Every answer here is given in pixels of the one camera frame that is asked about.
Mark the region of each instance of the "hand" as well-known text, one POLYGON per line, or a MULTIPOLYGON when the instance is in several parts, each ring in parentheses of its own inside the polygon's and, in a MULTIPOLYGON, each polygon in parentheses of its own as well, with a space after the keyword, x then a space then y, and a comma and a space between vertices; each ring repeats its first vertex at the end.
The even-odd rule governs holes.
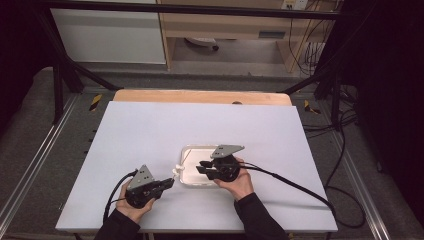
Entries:
POLYGON ((150 199, 149 202, 146 203, 146 206, 144 206, 141 209, 134 208, 131 205, 128 204, 127 200, 125 200, 125 192, 127 190, 128 184, 130 184, 130 181, 126 182, 121 187, 121 193, 119 194, 119 200, 116 202, 116 210, 120 211, 125 216, 129 217, 131 220, 133 220, 135 223, 139 223, 141 220, 141 217, 148 211, 150 211, 153 207, 153 203, 155 202, 155 199, 150 199))
MULTIPOLYGON (((241 158, 237 158, 240 165, 244 166, 244 161, 241 158)), ((240 173, 236 180, 232 182, 224 182, 219 179, 213 180, 219 187, 227 189, 233 195, 236 201, 246 197, 247 195, 254 192, 252 180, 250 178, 250 174, 246 169, 240 168, 240 173)))

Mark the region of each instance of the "cabinet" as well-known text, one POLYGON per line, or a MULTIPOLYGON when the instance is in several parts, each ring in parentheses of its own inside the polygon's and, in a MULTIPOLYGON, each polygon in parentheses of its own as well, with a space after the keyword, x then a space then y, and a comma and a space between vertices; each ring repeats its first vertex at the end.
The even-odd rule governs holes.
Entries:
MULTIPOLYGON (((159 4, 205 5, 247 8, 281 9, 283 0, 157 0, 159 4)), ((310 1, 307 10, 330 11, 336 1, 310 1)), ((307 42, 325 42, 324 31, 315 27, 320 20, 285 19, 245 16, 213 16, 161 13, 160 23, 168 68, 172 67, 175 38, 270 39, 276 41, 288 72, 296 68, 296 60, 307 42)))

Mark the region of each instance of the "gray floor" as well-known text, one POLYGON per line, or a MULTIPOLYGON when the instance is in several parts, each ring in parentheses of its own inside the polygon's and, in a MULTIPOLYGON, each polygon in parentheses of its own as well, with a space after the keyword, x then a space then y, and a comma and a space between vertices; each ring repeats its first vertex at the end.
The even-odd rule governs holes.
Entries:
MULTIPOLYGON (((118 66, 120 71, 110 67, 107 68, 108 71, 105 71, 104 67, 96 69, 98 66, 93 69, 100 71, 99 75, 106 80, 126 88, 275 92, 283 90, 301 79, 299 72, 286 74, 276 68, 277 65, 283 67, 283 60, 278 58, 276 49, 268 42, 222 40, 218 52, 210 53, 209 51, 211 50, 187 45, 181 40, 177 43, 174 69, 171 71, 151 66, 136 66, 136 71, 134 66, 125 66, 125 68, 132 68, 129 70, 122 70, 124 68, 118 66), (233 46, 231 48, 233 50, 240 46, 242 48, 231 53, 225 51, 227 47, 231 46, 233 46), (250 53, 244 51, 246 48, 255 49, 258 46, 264 49, 260 51, 260 54, 257 51, 250 53)), ((29 239, 72 238, 70 234, 54 229, 60 215, 60 206, 66 202, 84 161, 85 151, 90 148, 89 140, 95 137, 93 130, 97 129, 107 102, 114 95, 113 92, 103 92, 98 108, 96 111, 90 112, 88 108, 96 95, 94 90, 97 91, 98 85, 88 80, 85 82, 89 88, 85 93, 78 95, 75 108, 65 127, 7 229, 7 238, 19 236, 24 239, 24 235, 18 235, 22 233, 29 234, 27 235, 29 239)), ((304 100, 309 100, 314 108, 327 104, 324 101, 319 105, 314 100, 311 94, 314 87, 314 85, 308 86, 300 93, 293 94, 291 98, 293 104, 298 107, 303 124, 326 125, 323 114, 305 111, 303 107, 304 100)), ((51 72, 44 71, 35 78, 34 86, 27 95, 22 109, 14 116, 8 130, 0 139, 0 173, 2 176, 0 206, 2 208, 6 205, 9 196, 51 128, 53 103, 51 72)), ((366 183, 390 237, 392 239, 424 239, 423 228, 414 218, 391 177, 377 172, 375 159, 367 139, 362 133, 361 126, 347 126, 345 132, 349 154, 366 183)), ((319 137, 308 138, 308 141, 321 180, 324 182, 339 155, 335 139, 332 133, 327 133, 319 137)), ((355 194, 348 174, 342 166, 337 171, 331 185, 355 194)), ((329 191, 328 196, 335 204, 337 214, 342 221, 355 224, 360 220, 360 212, 350 199, 333 191, 329 191)), ((295 238, 314 237, 322 236, 295 234, 295 238)), ((374 239, 374 235, 368 224, 359 229, 349 229, 339 225, 339 231, 333 234, 332 238, 374 239)))

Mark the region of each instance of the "black cable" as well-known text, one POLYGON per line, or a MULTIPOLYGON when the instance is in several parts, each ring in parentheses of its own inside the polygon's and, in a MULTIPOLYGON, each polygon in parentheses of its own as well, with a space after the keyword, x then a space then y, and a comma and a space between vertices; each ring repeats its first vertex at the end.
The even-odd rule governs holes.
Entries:
POLYGON ((338 192, 341 192, 341 193, 345 194, 346 196, 348 196, 349 198, 351 198, 353 201, 355 201, 356 205, 358 205, 358 206, 359 206, 359 209, 360 209, 360 211, 361 211, 361 215, 362 215, 361 222, 360 222, 359 224, 356 224, 356 225, 347 224, 347 223, 345 223, 345 222, 343 222, 343 221, 341 221, 340 219, 337 219, 337 218, 336 218, 336 221, 337 221, 338 223, 340 223, 341 225, 343 225, 343 226, 345 226, 345 227, 348 227, 348 228, 354 228, 354 229, 356 229, 356 228, 360 228, 360 227, 362 227, 362 226, 365 224, 365 222, 366 222, 366 218, 365 218, 365 210, 364 210, 364 208, 362 207, 362 204, 358 201, 358 199, 356 199, 356 197, 355 197, 355 196, 351 195, 350 193, 348 193, 348 192, 346 192, 346 191, 344 191, 344 190, 342 190, 342 189, 340 189, 340 188, 332 187, 332 186, 327 186, 327 187, 325 188, 325 191, 327 191, 327 190, 329 190, 329 189, 331 189, 331 190, 335 190, 335 191, 338 191, 338 192))
POLYGON ((304 188, 304 187, 302 187, 302 186, 300 186, 300 185, 298 185, 298 184, 296 184, 296 183, 294 183, 294 182, 292 182, 292 181, 290 181, 290 180, 288 180, 288 179, 286 179, 286 178, 284 178, 284 177, 282 177, 282 176, 280 176, 280 175, 278 175, 278 174, 276 174, 276 173, 269 172, 269 171, 264 170, 264 169, 262 169, 262 168, 260 168, 260 167, 239 166, 239 168, 245 168, 245 169, 250 169, 250 170, 255 170, 255 171, 259 171, 259 172, 266 173, 266 174, 271 175, 271 176, 273 176, 274 178, 276 178, 276 179, 278 179, 278 180, 280 180, 280 181, 284 182, 285 184, 287 184, 287 185, 289 185, 289 186, 292 186, 292 187, 294 187, 294 188, 297 188, 297 189, 301 190, 302 192, 305 192, 305 193, 307 193, 307 194, 311 195, 312 197, 314 197, 314 198, 316 198, 316 199, 320 200, 320 201, 321 201, 321 202, 323 202, 325 205, 327 205, 327 206, 328 206, 328 208, 330 208, 331 213, 333 214, 334 218, 336 218, 336 211, 335 211, 335 209, 334 209, 333 204, 331 204, 329 201, 327 201, 325 198, 321 197, 320 195, 318 195, 318 194, 316 194, 316 193, 312 192, 311 190, 309 190, 309 189, 307 189, 307 188, 304 188))
POLYGON ((352 111, 353 111, 353 109, 349 109, 349 110, 343 112, 343 114, 340 117, 340 121, 339 121, 340 127, 339 128, 340 128, 340 134, 342 135, 342 141, 343 141, 342 150, 341 150, 340 156, 337 160, 337 163, 336 163, 335 167, 333 168, 333 171, 331 172, 330 176, 327 178, 326 183, 324 184, 324 188, 327 187, 330 184, 331 179, 333 178, 334 174, 336 173, 337 169, 340 166, 340 163, 342 162, 343 155, 344 155, 345 148, 346 148, 346 137, 345 137, 345 134, 344 134, 344 131, 343 131, 343 125, 341 124, 341 122, 343 121, 344 115, 347 114, 348 112, 352 112, 352 111))
POLYGON ((110 194, 109 200, 107 201, 107 204, 106 204, 106 207, 105 207, 105 212, 103 214, 103 223, 106 222, 107 218, 109 217, 110 205, 112 205, 112 198, 115 195, 116 190, 119 188, 119 186, 121 186, 122 182, 124 182, 125 179, 127 179, 129 177, 134 177, 135 174, 137 173, 137 171, 138 170, 135 170, 134 172, 128 173, 121 180, 119 180, 118 184, 116 184, 115 188, 113 189, 112 193, 110 194))
POLYGON ((300 72, 301 72, 301 73, 303 73, 303 74, 305 74, 305 75, 308 75, 308 73, 307 73, 307 72, 305 72, 305 71, 307 71, 307 69, 304 69, 304 68, 300 65, 299 61, 297 61, 297 58, 296 58, 296 56, 295 56, 295 55, 294 55, 294 53, 293 53, 293 50, 291 49, 291 35, 292 35, 292 29, 293 29, 293 18, 291 18, 291 19, 290 19, 290 30, 289 30, 289 50, 290 50, 290 53, 291 53, 292 57, 294 58, 294 61, 296 62, 296 65, 299 67, 300 72))
POLYGON ((361 222, 359 224, 357 224, 357 225, 347 224, 347 223, 341 221, 338 218, 335 218, 335 219, 336 219, 336 221, 338 223, 340 223, 341 225, 343 225, 345 227, 349 227, 349 228, 360 228, 360 227, 362 227, 365 224, 365 221, 366 221, 366 217, 365 217, 366 214, 365 214, 365 211, 364 211, 361 203, 356 199, 355 196, 352 196, 348 192, 346 192, 346 191, 344 191, 344 190, 342 190, 340 188, 336 188, 336 187, 330 186, 330 181, 332 180, 332 178, 334 177, 334 174, 336 173, 337 169, 339 168, 340 163, 342 162, 342 159, 343 159, 343 155, 344 155, 345 149, 346 149, 346 136, 344 134, 343 124, 342 124, 343 121, 345 120, 344 116, 345 116, 345 114, 347 114, 349 112, 353 112, 353 111, 354 111, 353 109, 349 109, 349 110, 343 112, 341 114, 341 116, 340 116, 339 129, 340 129, 340 134, 342 136, 342 141, 343 141, 343 143, 342 143, 342 149, 341 149, 340 156, 339 156, 339 158, 337 160, 336 165, 334 166, 334 168, 333 168, 330 176, 328 177, 326 183, 324 184, 324 190, 327 191, 328 189, 332 189, 332 190, 339 191, 339 192, 345 194, 346 196, 348 196, 349 198, 351 198, 353 201, 355 201, 355 203, 359 206, 359 209, 360 209, 361 215, 362 215, 362 219, 361 219, 361 222))

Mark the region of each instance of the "white cabinet door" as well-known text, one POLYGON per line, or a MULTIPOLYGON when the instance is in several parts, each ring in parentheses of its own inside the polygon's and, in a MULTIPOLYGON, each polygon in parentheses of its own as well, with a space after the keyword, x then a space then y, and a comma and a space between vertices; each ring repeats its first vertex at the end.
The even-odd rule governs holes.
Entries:
POLYGON ((165 64, 157 13, 67 9, 52 9, 52 13, 66 51, 75 61, 165 64))

